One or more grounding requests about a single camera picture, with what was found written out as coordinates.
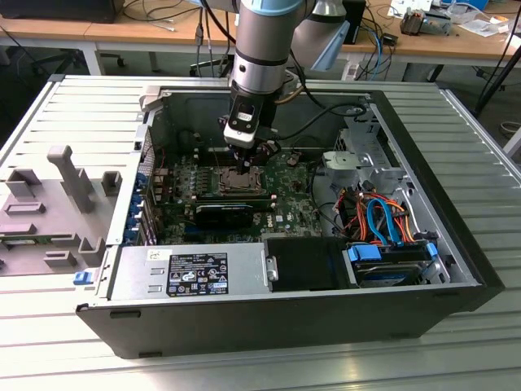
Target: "aluminum profile table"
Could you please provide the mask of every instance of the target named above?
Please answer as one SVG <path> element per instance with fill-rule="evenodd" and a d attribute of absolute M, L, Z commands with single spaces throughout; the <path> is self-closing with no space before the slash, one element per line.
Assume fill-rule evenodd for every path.
<path fill-rule="evenodd" d="M 190 86 L 197 80 L 50 81 L 0 152 L 0 179 L 27 166 L 42 178 L 57 178 L 46 161 L 49 143 L 56 140 L 72 146 L 75 165 L 92 178 L 108 167 L 122 169 L 142 122 L 142 87 Z M 321 81 L 320 87 L 339 83 Z M 379 88 L 505 283 L 502 294 L 474 313 L 451 316 L 417 340 L 123 360 L 74 314 L 92 287 L 75 288 L 71 275 L 2 277 L 0 388 L 521 389 L 521 175 L 447 90 L 409 83 Z M 6 191 L 0 187 L 0 195 Z"/>

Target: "green circuit board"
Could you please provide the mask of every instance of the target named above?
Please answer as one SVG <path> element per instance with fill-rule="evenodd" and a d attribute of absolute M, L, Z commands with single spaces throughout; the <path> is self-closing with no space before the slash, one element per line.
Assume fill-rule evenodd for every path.
<path fill-rule="evenodd" d="M 306 164 L 290 167 L 288 158 L 289 153 L 281 153 L 269 160 L 266 166 L 252 168 L 249 181 L 230 174 L 230 183 L 241 185 L 236 187 L 233 183 L 224 184 L 222 180 L 223 173 L 229 173 L 233 167 L 201 166 L 189 156 L 183 156 L 171 168 L 156 170 L 156 220 L 160 221 L 158 244 L 247 243 L 274 235 L 321 236 L 320 222 L 307 193 L 309 174 Z M 202 231 L 196 226 L 197 200 L 205 196 L 238 193 L 236 199 L 240 198 L 242 191 L 247 192 L 248 197 L 244 197 L 247 200 L 224 200 L 220 204 L 269 205 L 253 214 L 250 227 L 234 231 Z"/>

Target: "robotic arm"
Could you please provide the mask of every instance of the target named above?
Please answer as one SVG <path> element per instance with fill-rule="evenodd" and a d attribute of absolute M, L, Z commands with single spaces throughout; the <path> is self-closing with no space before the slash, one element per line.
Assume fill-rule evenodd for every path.
<path fill-rule="evenodd" d="M 346 11 L 341 0 L 191 1 L 240 14 L 224 138 L 245 173 L 257 154 L 257 130 L 274 120 L 290 50 L 304 66 L 329 69 L 348 30 Z"/>

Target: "warning label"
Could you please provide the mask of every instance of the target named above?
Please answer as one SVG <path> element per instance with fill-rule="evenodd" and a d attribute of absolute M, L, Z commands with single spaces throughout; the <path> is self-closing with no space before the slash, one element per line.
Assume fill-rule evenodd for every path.
<path fill-rule="evenodd" d="M 228 254 L 171 255 L 167 294 L 175 296 L 228 293 Z"/>

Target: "chair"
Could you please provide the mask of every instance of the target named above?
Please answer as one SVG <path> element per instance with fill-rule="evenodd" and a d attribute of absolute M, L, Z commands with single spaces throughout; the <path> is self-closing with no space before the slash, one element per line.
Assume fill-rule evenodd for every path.
<path fill-rule="evenodd" d="M 50 57 L 45 57 L 45 59 L 39 59 L 31 63 L 31 69 L 35 75 L 41 75 L 42 69 L 40 68 L 43 64 L 54 63 L 57 61 L 61 61 L 61 64 L 57 67 L 54 73 L 64 73 L 69 65 L 72 64 L 74 68 L 86 67 L 87 63 L 85 58 L 83 57 L 83 53 L 76 49 L 60 49 L 62 51 L 61 55 L 52 55 Z M 123 57 L 120 55 L 115 55 L 112 53 L 102 53 L 101 56 L 103 58 L 111 58 L 117 59 L 117 65 L 120 68 L 125 66 L 125 61 Z"/>

